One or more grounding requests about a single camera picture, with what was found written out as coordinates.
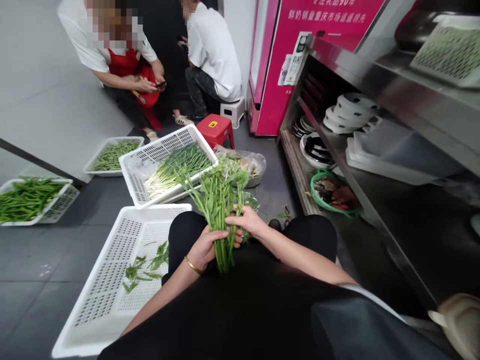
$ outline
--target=mobile phone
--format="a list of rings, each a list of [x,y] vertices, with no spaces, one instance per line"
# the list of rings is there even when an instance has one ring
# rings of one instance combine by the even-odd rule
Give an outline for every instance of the mobile phone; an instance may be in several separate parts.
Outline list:
[[[189,46],[187,45],[187,43],[185,42],[183,37],[177,36],[176,39],[178,40],[178,45],[180,45],[180,47],[188,53],[189,52]]]

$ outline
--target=plastic bag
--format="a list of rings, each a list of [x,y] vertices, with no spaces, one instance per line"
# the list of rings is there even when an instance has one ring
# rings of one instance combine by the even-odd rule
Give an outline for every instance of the plastic bag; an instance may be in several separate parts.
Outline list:
[[[128,157],[124,160],[126,168],[137,178],[146,181],[157,171],[160,164],[151,160],[142,160],[138,157]]]
[[[262,176],[267,170],[267,160],[265,156],[249,151],[227,149],[218,144],[213,150],[217,155],[225,155],[232,160],[238,161],[240,167],[250,174],[246,185],[247,189],[255,188],[260,184]]]
[[[236,198],[237,196],[237,190],[234,189],[233,190],[233,193],[235,194],[235,200],[233,201],[234,204],[237,204],[238,203],[238,199]],[[244,199],[244,205],[245,206],[249,206],[253,209],[253,211],[255,211],[256,213],[259,212],[260,210],[260,203],[259,201],[257,200],[257,198],[251,193],[251,192],[248,192],[248,191],[244,191],[243,192],[243,199]],[[243,230],[243,236],[241,237],[243,239],[243,241],[248,244],[249,243],[249,239],[252,238],[252,234],[250,234],[247,230],[245,230],[243,227],[241,228]]]

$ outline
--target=white shirt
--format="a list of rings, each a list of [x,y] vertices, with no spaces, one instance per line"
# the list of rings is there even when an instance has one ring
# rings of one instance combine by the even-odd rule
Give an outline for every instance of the white shirt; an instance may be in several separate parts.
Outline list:
[[[99,34],[93,31],[92,18],[88,17],[85,1],[62,0],[57,13],[81,63],[92,70],[109,73],[109,64],[112,59],[108,48],[104,48],[104,41],[100,41]],[[139,45],[135,50],[140,50],[141,55],[149,63],[155,61],[157,54],[150,46],[136,17],[132,18],[132,32],[137,35]],[[127,54],[127,46],[124,41],[111,41],[110,49],[116,55],[125,56]]]
[[[187,23],[188,58],[215,82],[217,95],[226,102],[240,100],[242,72],[225,19],[200,2]]]

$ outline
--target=lower shelf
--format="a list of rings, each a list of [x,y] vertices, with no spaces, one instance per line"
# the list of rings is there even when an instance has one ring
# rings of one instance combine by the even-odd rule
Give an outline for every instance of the lower shelf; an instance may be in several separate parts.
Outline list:
[[[280,139],[304,214],[324,216],[337,230],[341,267],[399,314],[425,318],[420,301],[388,254],[385,236],[361,218],[350,219],[320,208],[310,196],[313,175],[300,152],[299,140],[286,128],[280,130]]]

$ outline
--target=hand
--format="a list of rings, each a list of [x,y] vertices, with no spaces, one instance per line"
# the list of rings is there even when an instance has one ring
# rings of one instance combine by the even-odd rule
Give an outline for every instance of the hand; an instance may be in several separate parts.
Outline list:
[[[140,76],[140,79],[135,83],[136,87],[135,90],[137,90],[139,93],[156,93],[159,91],[156,87],[155,84],[151,81],[148,81],[146,78],[143,76]]]
[[[155,74],[155,80],[156,80],[156,84],[160,84],[160,83],[163,83],[165,81],[165,78],[160,75],[160,74]]]
[[[205,229],[201,232],[200,237],[198,240],[193,244],[190,249],[190,252],[186,256],[190,263],[195,266],[196,268],[205,271],[207,265],[215,259],[215,247],[214,242],[220,239],[225,239],[229,236],[230,228],[228,231],[214,231],[210,232],[210,226],[207,225]],[[235,236],[235,243],[233,246],[235,249],[240,247],[242,243],[242,235],[243,231],[237,229],[236,236]]]
[[[257,215],[257,213],[250,207],[244,206],[242,216],[229,216],[225,222],[230,225],[237,225],[247,230],[254,238],[261,238],[262,235],[269,229],[269,226]]]

